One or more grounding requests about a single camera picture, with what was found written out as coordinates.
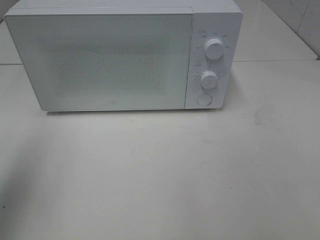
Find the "white microwave door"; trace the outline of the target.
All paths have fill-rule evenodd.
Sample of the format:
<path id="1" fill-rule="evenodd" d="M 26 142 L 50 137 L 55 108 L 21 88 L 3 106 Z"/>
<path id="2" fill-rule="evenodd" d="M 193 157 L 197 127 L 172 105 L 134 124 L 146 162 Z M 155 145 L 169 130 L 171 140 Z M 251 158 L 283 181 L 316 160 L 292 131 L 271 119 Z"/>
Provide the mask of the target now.
<path id="1" fill-rule="evenodd" d="M 191 14 L 5 20 L 44 111 L 185 106 Z"/>

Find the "white timer knob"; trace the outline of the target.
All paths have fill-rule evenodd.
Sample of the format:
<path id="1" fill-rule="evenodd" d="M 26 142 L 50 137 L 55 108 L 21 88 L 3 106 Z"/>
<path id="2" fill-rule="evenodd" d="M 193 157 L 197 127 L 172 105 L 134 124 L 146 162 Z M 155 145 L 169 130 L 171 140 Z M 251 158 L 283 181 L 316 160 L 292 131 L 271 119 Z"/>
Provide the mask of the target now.
<path id="1" fill-rule="evenodd" d="M 204 71 L 200 76 L 200 85 L 204 89 L 213 89 L 218 84 L 218 76 L 214 71 Z"/>

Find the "round white door button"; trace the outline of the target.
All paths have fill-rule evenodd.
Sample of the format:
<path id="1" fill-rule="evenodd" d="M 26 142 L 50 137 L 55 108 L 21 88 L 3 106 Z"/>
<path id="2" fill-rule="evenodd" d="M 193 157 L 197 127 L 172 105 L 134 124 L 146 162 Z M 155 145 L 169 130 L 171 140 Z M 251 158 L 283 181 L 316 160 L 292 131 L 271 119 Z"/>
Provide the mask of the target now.
<path id="1" fill-rule="evenodd" d="M 201 106 L 209 106 L 212 103 L 212 96 L 210 94 L 204 93 L 197 97 L 197 103 Z"/>

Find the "upper white power knob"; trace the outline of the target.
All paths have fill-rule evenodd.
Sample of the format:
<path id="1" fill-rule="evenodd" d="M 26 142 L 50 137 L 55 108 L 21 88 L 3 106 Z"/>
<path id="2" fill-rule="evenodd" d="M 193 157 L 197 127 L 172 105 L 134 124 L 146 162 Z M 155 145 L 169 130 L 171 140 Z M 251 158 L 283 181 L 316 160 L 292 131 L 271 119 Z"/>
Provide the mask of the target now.
<path id="1" fill-rule="evenodd" d="M 217 60 L 224 54 L 225 43 L 221 38 L 214 37 L 204 43 L 204 53 L 209 60 Z"/>

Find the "white microwave oven body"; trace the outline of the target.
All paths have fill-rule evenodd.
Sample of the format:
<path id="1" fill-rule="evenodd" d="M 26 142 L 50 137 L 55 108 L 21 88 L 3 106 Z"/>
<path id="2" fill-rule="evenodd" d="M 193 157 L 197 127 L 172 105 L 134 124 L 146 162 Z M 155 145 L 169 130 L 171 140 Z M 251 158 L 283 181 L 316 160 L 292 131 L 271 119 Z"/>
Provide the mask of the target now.
<path id="1" fill-rule="evenodd" d="M 187 84 L 183 108 L 140 109 L 219 109 L 223 106 L 230 79 L 232 62 L 243 20 L 243 13 L 232 0 L 21 0 L 4 15 L 8 16 L 69 16 L 69 15 L 192 15 L 188 57 Z M 211 38 L 224 41 L 223 56 L 210 60 L 204 44 Z M 217 86 L 204 89 L 201 74 L 213 71 L 218 76 Z M 209 94 L 208 106 L 197 103 L 198 96 Z M 137 109 L 102 110 L 134 111 Z"/>

